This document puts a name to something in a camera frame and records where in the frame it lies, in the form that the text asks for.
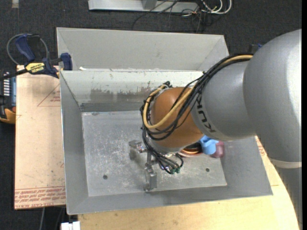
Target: blue object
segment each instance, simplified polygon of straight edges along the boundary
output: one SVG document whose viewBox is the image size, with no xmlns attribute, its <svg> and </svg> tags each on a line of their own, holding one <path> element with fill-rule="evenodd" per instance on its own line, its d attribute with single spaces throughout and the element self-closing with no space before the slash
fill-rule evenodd
<svg viewBox="0 0 307 230">
<path fill-rule="evenodd" d="M 61 60 L 63 61 L 64 64 L 64 70 L 72 70 L 72 61 L 71 61 L 71 56 L 69 53 L 63 53 L 60 56 Z"/>
<path fill-rule="evenodd" d="M 204 154 L 211 155 L 216 152 L 216 143 L 218 143 L 218 140 L 211 139 L 208 136 L 204 136 L 199 140 L 199 143 L 201 144 L 202 151 Z"/>
<path fill-rule="evenodd" d="M 42 61 L 44 62 L 46 69 L 44 71 L 42 71 L 41 74 L 46 74 L 46 75 L 57 78 L 58 77 L 57 76 L 58 70 L 55 67 L 53 67 L 49 64 L 49 61 L 48 61 L 47 58 L 43 58 Z"/>
<path fill-rule="evenodd" d="M 15 45 L 18 51 L 28 59 L 28 62 L 32 62 L 35 60 L 35 55 L 33 54 L 30 46 L 28 45 L 27 37 L 28 37 L 28 34 L 23 34 L 19 36 L 15 40 Z"/>
</svg>

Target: yellow cable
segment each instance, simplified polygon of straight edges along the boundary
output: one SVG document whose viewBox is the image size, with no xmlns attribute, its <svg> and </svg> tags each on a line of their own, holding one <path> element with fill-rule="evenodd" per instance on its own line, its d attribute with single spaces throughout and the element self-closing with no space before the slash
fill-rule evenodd
<svg viewBox="0 0 307 230">
<path fill-rule="evenodd" d="M 222 64 L 228 63 L 230 61 L 233 60 L 237 60 L 237 59 L 251 59 L 253 56 L 252 55 L 241 55 L 241 56 L 234 56 L 230 59 L 227 59 L 226 61 L 224 61 Z"/>
<path fill-rule="evenodd" d="M 181 98 L 180 100 L 177 102 L 177 104 L 164 116 L 164 118 L 162 118 L 160 120 L 160 122 L 158 122 L 157 124 L 155 125 L 150 125 L 148 122 L 147 122 L 147 119 L 146 119 L 146 113 L 147 113 L 147 109 L 148 109 L 148 102 L 151 100 L 152 98 L 152 95 L 154 95 L 155 93 L 157 93 L 158 91 L 154 91 L 153 94 L 151 94 L 147 100 L 146 100 L 146 103 L 145 103 L 145 107 L 144 107 L 144 112 L 143 112 L 143 121 L 144 121 L 144 125 L 147 127 L 147 128 L 158 128 L 160 127 L 161 125 L 163 125 L 166 120 L 175 112 L 175 110 L 179 107 L 179 105 L 188 97 L 188 95 L 192 92 L 192 90 L 194 89 L 196 85 L 194 85 L 192 88 L 190 88 L 190 90 L 188 92 L 186 92 Z"/>
<path fill-rule="evenodd" d="M 240 55 L 240 56 L 235 56 L 235 57 L 232 57 L 226 61 L 224 61 L 223 63 L 221 64 L 225 64 L 225 63 L 228 63 L 230 61 L 233 61 L 233 60 L 238 60 L 238 59 L 251 59 L 253 56 L 252 55 Z M 144 121 L 144 125 L 147 127 L 147 128 L 158 128 L 160 127 L 161 125 L 163 125 L 167 119 L 175 112 L 175 110 L 179 107 L 179 105 L 188 97 L 188 95 L 192 92 L 192 90 L 194 89 L 194 87 L 196 86 L 196 84 L 190 88 L 190 90 L 188 92 L 186 92 L 181 98 L 180 100 L 177 102 L 177 104 L 160 120 L 160 122 L 158 122 L 157 124 L 155 125 L 150 125 L 148 122 L 147 122 L 147 109 L 148 109 L 148 105 L 149 105 L 149 101 L 152 99 L 152 97 L 158 93 L 159 91 L 161 91 L 164 87 L 166 87 L 166 85 L 161 85 L 161 87 L 159 87 L 158 89 L 156 89 L 154 92 L 152 92 L 148 98 L 146 99 L 146 103 L 145 103 L 145 106 L 144 106 L 144 111 L 143 111 L 143 121 Z"/>
</svg>

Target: yellow clamp label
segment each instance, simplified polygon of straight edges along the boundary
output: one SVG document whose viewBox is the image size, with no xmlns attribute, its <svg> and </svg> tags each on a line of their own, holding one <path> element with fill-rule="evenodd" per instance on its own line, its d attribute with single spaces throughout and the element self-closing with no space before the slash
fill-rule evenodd
<svg viewBox="0 0 307 230">
<path fill-rule="evenodd" d="M 36 73 L 38 71 L 42 71 L 44 70 L 44 63 L 30 63 L 28 64 L 25 68 L 27 69 L 27 71 L 30 71 L 31 73 Z"/>
</svg>

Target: pink object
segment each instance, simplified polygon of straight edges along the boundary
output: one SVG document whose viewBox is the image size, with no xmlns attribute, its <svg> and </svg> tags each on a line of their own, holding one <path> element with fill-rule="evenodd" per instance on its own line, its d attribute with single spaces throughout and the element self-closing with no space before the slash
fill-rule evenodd
<svg viewBox="0 0 307 230">
<path fill-rule="evenodd" d="M 222 158 L 225 155 L 225 145 L 222 141 L 215 144 L 216 152 L 210 155 L 213 158 Z"/>
</svg>

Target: floor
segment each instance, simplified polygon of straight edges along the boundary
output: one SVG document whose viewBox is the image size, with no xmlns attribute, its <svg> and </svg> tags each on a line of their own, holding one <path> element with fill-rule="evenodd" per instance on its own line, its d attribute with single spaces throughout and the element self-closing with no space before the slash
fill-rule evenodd
<svg viewBox="0 0 307 230">
<path fill-rule="evenodd" d="M 228 14 L 208 16 L 197 31 L 198 20 L 192 16 L 88 11 L 87 1 L 19 0 L 19 8 L 12 8 L 12 0 L 0 0 L 0 69 L 14 68 L 6 43 L 19 33 L 40 34 L 51 58 L 56 58 L 56 27 L 219 34 L 225 36 L 230 54 L 247 52 L 251 44 L 302 28 L 302 0 L 233 0 Z M 13 210 L 14 137 L 14 125 L 0 123 L 0 228 L 34 230 L 42 223 L 42 229 L 57 229 L 60 221 L 68 220 L 65 209 L 46 208 L 42 222 L 43 209 Z"/>
</svg>

